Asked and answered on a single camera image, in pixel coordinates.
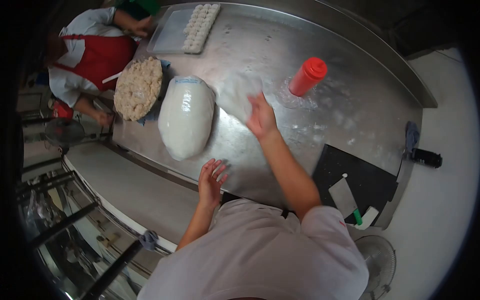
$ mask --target red bottle cap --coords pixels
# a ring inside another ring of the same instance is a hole
[[[310,57],[303,65],[303,71],[314,80],[322,80],[327,74],[327,65],[317,57]]]

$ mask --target cleaver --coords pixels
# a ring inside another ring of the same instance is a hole
[[[335,205],[341,212],[343,218],[345,219],[353,213],[353,216],[357,221],[357,225],[361,225],[362,219],[360,212],[357,208],[357,203],[353,198],[352,191],[348,186],[347,180],[345,178],[340,179],[331,188],[329,188],[328,191],[330,192],[333,202],[335,202]]]

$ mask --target black cylinder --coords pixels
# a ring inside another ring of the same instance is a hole
[[[413,148],[412,159],[417,163],[421,163],[426,166],[439,168],[442,166],[442,157],[440,154],[436,154],[430,151]]]

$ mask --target tray of dumplings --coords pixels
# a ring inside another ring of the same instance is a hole
[[[200,53],[220,12],[220,3],[185,3],[170,6],[160,19],[147,52]]]

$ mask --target red apron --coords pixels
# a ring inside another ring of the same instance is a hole
[[[62,36],[63,39],[82,39],[85,51],[80,62],[74,67],[55,62],[57,68],[70,71],[90,80],[99,91],[115,90],[117,79],[107,83],[102,80],[123,70],[132,60],[137,44],[129,36]]]

